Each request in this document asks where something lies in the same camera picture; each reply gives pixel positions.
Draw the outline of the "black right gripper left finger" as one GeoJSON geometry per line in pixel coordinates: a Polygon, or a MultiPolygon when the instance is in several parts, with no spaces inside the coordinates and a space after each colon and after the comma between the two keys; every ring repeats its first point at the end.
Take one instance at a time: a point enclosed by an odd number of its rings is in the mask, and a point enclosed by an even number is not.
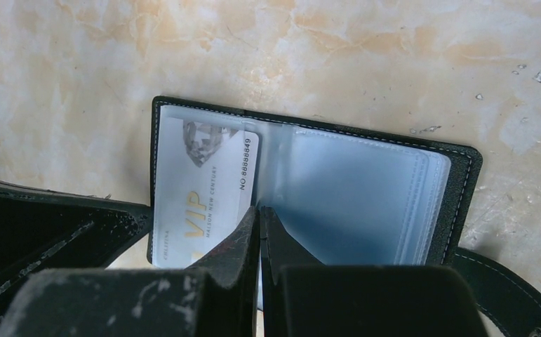
{"type": "Polygon", "coordinates": [[[252,336],[260,214],[183,270],[51,269],[30,277],[0,336],[252,336]]]}

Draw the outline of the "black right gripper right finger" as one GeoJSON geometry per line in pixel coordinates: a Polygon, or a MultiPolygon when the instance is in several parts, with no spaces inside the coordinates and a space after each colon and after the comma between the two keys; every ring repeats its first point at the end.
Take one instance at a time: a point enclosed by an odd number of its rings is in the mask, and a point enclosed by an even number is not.
{"type": "Polygon", "coordinates": [[[325,265],[260,211],[266,336],[485,336],[466,282],[441,266],[325,265]]]}

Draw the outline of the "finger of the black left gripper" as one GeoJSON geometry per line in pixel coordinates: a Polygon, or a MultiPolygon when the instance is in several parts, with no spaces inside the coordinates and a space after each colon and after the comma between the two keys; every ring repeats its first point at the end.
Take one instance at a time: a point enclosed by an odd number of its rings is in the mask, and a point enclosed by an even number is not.
{"type": "Polygon", "coordinates": [[[0,181],[0,323],[36,272],[107,267],[152,228],[143,204],[0,181]]]}

